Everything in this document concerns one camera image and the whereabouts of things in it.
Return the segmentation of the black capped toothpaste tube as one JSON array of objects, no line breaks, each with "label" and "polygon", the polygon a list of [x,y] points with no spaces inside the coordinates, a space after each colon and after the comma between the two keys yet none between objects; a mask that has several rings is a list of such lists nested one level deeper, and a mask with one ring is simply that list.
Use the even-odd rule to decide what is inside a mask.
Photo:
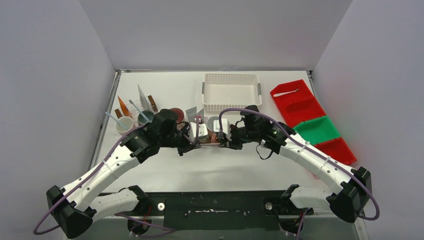
[{"label": "black capped toothpaste tube", "polygon": [[205,117],[205,110],[202,108],[199,112],[195,114],[195,117],[203,121]]}]

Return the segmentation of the orange capped toothpaste tube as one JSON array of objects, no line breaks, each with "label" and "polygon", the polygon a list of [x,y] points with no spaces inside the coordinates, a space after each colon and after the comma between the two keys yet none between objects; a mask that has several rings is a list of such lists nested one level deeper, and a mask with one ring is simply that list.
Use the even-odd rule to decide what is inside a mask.
[{"label": "orange capped toothpaste tube", "polygon": [[191,107],[191,108],[187,109],[185,111],[185,114],[186,114],[186,120],[188,122],[194,122],[195,116],[197,114],[197,107],[195,106],[195,107]]}]

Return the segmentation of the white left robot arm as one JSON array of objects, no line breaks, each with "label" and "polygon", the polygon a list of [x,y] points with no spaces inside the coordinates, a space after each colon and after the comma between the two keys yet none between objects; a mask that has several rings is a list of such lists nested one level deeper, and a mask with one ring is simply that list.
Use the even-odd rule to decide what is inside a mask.
[{"label": "white left robot arm", "polygon": [[105,217],[121,212],[141,216],[147,212],[149,202],[137,185],[104,196],[101,193],[126,172],[156,155],[160,148],[176,148],[180,156],[197,148],[200,137],[207,133],[202,129],[203,121],[195,117],[194,122],[179,130],[177,119],[172,110],[161,110],[151,122],[122,135],[106,157],[83,176],[63,187],[54,185],[47,190],[48,214],[67,238],[79,237]]}]

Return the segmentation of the pink ghost pattern mug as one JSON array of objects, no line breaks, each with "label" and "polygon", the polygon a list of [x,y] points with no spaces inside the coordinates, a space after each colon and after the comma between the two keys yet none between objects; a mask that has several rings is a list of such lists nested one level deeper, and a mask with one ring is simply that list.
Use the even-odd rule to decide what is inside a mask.
[{"label": "pink ghost pattern mug", "polygon": [[177,123],[181,123],[181,122],[184,121],[185,114],[180,108],[174,107],[174,108],[170,108],[169,110],[176,114],[176,116],[177,116],[176,122]]}]

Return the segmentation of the white blue toothbrush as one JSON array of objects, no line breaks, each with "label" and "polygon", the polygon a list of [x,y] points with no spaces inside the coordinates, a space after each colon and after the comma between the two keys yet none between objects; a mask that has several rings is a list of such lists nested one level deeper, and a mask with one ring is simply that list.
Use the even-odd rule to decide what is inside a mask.
[{"label": "white blue toothbrush", "polygon": [[139,112],[139,114],[146,120],[147,123],[150,123],[150,119],[143,113],[141,109],[139,109],[136,104],[130,99],[129,103],[135,107],[135,109]]}]

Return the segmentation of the pink mug white inside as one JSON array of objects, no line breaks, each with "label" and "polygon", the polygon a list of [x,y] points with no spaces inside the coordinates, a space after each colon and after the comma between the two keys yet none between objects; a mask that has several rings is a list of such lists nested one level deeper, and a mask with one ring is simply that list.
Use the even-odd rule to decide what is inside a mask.
[{"label": "pink mug white inside", "polygon": [[123,116],[121,118],[118,118],[115,122],[115,130],[121,136],[127,134],[134,127],[134,121],[129,116]]}]

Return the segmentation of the white toothpaste tube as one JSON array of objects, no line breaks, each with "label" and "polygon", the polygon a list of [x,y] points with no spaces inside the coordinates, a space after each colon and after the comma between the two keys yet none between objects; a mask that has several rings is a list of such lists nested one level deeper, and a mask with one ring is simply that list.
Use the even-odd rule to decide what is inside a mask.
[{"label": "white toothpaste tube", "polygon": [[141,104],[144,111],[148,111],[150,109],[149,104],[148,104],[146,96],[144,95],[139,84],[137,85],[137,89],[138,89],[138,93],[139,93],[140,104]]}]

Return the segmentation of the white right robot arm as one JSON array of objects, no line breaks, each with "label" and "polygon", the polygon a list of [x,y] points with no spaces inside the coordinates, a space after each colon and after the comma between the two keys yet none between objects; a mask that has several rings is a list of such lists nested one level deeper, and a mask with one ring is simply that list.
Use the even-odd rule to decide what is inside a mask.
[{"label": "white right robot arm", "polygon": [[331,211],[347,223],[358,218],[368,221],[379,218],[371,173],[366,168],[345,165],[325,154],[291,127],[260,113],[255,105],[224,109],[213,122],[213,130],[223,148],[240,150],[244,144],[258,143],[297,163],[326,185],[322,188],[291,185],[281,201],[287,214],[313,208]]}]

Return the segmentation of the orange-pink mug white inside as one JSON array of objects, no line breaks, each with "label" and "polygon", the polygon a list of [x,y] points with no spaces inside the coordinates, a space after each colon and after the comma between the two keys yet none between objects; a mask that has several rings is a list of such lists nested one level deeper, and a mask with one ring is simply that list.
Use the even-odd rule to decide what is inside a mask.
[{"label": "orange-pink mug white inside", "polygon": [[214,122],[218,120],[217,116],[211,116],[208,118],[206,122],[206,127],[208,129],[208,137],[210,139],[210,143],[217,143],[217,134],[214,132]]}]

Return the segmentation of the white pink toothbrush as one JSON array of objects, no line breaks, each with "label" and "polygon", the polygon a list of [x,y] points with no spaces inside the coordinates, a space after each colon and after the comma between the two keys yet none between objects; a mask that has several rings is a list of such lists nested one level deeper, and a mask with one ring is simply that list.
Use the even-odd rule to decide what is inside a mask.
[{"label": "white pink toothbrush", "polygon": [[291,90],[291,91],[284,91],[284,92],[275,93],[272,96],[274,98],[277,98],[277,97],[282,97],[282,96],[287,95],[287,94],[296,93],[298,91],[299,91],[299,89],[296,88],[295,90]]}]

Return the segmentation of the light blue toothbrush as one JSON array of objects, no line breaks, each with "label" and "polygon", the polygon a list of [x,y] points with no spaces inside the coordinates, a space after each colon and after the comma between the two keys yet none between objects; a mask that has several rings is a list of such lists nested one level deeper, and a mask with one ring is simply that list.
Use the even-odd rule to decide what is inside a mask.
[{"label": "light blue toothbrush", "polygon": [[118,118],[112,116],[109,112],[105,111],[104,112],[106,116],[108,116],[109,118],[111,118],[112,120],[114,120],[119,126],[121,126],[125,131],[128,131],[130,128],[127,127],[125,124],[123,124],[122,122],[119,121]]}]

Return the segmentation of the grey-green ceramic mug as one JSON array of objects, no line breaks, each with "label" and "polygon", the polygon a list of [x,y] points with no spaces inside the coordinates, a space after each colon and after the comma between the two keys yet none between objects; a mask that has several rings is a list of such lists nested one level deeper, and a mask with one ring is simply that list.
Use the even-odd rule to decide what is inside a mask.
[{"label": "grey-green ceramic mug", "polygon": [[143,126],[147,123],[151,123],[155,113],[150,110],[143,110],[142,113],[139,113],[137,116],[137,122],[139,126]]}]

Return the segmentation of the wooden acrylic toothbrush holder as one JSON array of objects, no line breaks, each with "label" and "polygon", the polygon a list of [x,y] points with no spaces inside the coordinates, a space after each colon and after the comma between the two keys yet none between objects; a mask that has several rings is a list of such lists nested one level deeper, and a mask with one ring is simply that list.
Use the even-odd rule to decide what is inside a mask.
[{"label": "wooden acrylic toothbrush holder", "polygon": [[[154,113],[157,113],[159,110],[158,110],[158,107],[157,107],[157,105],[156,105],[153,97],[151,95],[149,95],[149,96],[146,97],[146,99],[147,99],[147,102],[148,102],[148,105],[149,105],[149,110],[148,111],[152,111]],[[117,102],[117,105],[112,108],[112,113],[114,113],[115,116],[118,119],[121,118],[121,117],[125,117],[123,115],[123,113],[122,113],[122,110],[121,110],[121,107],[120,107],[120,103],[119,103],[118,97],[116,98],[116,102]],[[135,103],[135,105],[139,109],[141,109],[142,111],[144,111],[143,108],[142,108],[142,106],[141,106],[140,99],[133,100],[133,102]],[[126,106],[128,107],[129,111],[131,112],[132,119],[136,122],[137,121],[137,118],[138,118],[139,112],[136,110],[136,108],[132,104],[130,104],[129,101],[124,101],[124,103],[126,104]]]}]

